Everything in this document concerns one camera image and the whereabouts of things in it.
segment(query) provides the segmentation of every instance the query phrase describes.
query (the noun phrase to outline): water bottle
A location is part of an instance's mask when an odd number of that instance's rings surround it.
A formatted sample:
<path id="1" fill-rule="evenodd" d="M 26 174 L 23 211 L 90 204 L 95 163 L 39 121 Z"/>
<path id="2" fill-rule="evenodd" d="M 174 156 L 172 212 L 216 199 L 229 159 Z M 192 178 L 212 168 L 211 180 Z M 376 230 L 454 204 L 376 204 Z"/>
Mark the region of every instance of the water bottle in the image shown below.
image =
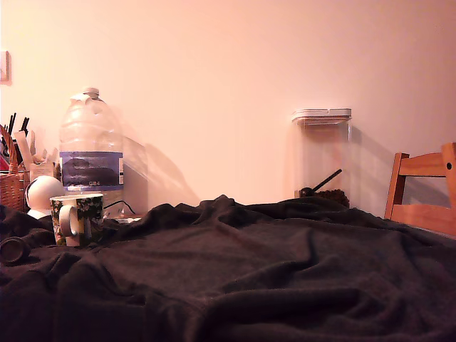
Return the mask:
<path id="1" fill-rule="evenodd" d="M 102 193 L 104 206 L 123 199 L 123 135 L 97 88 L 71 97 L 60 128 L 60 166 L 66 195 Z M 105 209 L 119 217 L 122 202 Z"/>

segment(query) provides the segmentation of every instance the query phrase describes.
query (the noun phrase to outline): pink wall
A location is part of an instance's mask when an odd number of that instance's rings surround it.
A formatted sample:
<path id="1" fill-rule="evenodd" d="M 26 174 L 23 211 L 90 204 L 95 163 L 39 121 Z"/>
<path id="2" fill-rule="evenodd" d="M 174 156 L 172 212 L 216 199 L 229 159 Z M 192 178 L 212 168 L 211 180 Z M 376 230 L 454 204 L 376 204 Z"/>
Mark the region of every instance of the pink wall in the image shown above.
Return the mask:
<path id="1" fill-rule="evenodd" d="M 68 98 L 99 87 L 147 209 L 292 197 L 291 114 L 349 107 L 352 203 L 382 215 L 393 153 L 456 140 L 455 32 L 452 0 L 3 0 L 1 113 L 50 150 Z"/>

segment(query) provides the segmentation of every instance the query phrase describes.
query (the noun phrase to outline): bottle label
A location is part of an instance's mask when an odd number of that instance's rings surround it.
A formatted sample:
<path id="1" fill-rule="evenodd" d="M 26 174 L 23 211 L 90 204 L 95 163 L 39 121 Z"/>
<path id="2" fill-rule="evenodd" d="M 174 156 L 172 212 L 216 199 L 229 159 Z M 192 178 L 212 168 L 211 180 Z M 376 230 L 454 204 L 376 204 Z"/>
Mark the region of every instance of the bottle label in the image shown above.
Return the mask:
<path id="1" fill-rule="evenodd" d="M 123 189 L 121 152 L 60 152 L 62 183 L 68 191 Z"/>

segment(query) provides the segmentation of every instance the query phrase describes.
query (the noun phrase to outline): patterned mug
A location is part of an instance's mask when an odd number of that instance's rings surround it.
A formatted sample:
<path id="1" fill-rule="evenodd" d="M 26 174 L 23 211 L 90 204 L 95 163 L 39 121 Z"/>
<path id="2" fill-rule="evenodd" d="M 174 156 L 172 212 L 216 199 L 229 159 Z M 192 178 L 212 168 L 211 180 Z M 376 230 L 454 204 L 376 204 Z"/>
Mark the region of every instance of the patterned mug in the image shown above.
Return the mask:
<path id="1" fill-rule="evenodd" d="M 87 246 L 102 237 L 103 195 L 50 198 L 52 225 L 58 245 Z"/>

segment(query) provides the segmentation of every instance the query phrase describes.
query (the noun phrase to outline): chair backrest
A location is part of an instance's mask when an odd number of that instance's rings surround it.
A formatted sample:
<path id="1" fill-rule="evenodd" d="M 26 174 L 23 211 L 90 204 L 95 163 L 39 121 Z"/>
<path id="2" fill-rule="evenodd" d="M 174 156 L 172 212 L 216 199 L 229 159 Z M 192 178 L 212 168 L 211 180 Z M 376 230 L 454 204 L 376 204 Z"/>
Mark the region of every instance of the chair backrest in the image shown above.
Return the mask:
<path id="1" fill-rule="evenodd" d="M 402 204 L 407 176 L 445 177 L 451 208 L 429 204 Z M 413 158 L 405 153 L 395 154 L 385 218 L 456 235 L 456 142 L 443 145 L 441 152 Z"/>

